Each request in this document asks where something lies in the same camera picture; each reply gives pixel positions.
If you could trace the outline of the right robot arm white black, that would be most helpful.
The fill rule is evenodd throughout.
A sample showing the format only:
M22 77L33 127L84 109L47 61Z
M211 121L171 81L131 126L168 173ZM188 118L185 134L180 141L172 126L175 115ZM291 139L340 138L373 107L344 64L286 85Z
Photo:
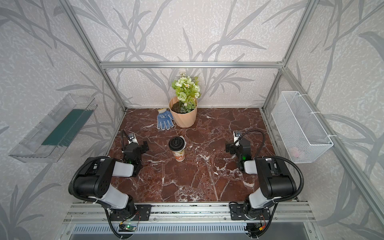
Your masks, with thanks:
M259 188L246 197L244 203L229 203L231 219L260 220L270 219L270 208L278 202L294 199L303 189L304 178L300 175L297 186L287 164L300 169L290 160L280 156L251 158L251 143L247 139L234 136L234 143L226 145L226 152L236 155L240 169L247 174L256 174Z

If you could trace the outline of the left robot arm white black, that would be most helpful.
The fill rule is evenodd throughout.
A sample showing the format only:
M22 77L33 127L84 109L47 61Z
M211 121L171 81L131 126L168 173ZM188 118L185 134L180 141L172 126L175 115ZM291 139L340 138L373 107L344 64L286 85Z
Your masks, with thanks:
M143 168L142 154L148 150L146 141L142 145L131 142L123 148L123 160L87 158L70 181L69 193L79 200L98 203L121 218L133 218L138 212L133 197L116 189L111 181L112 177L137 177Z

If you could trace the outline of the black plastic cup lid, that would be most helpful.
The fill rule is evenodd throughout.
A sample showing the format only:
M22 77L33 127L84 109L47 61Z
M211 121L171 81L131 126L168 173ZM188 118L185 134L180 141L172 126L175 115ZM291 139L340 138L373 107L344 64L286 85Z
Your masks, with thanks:
M171 151L180 151L183 148L183 140L177 136L169 141L169 148Z

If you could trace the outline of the printed paper milk tea cup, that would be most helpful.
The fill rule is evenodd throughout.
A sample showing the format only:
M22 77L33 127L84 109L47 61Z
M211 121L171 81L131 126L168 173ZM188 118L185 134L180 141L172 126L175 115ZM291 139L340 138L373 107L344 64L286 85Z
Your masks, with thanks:
M172 151L174 158L177 162L182 162L185 159L185 149L180 151Z

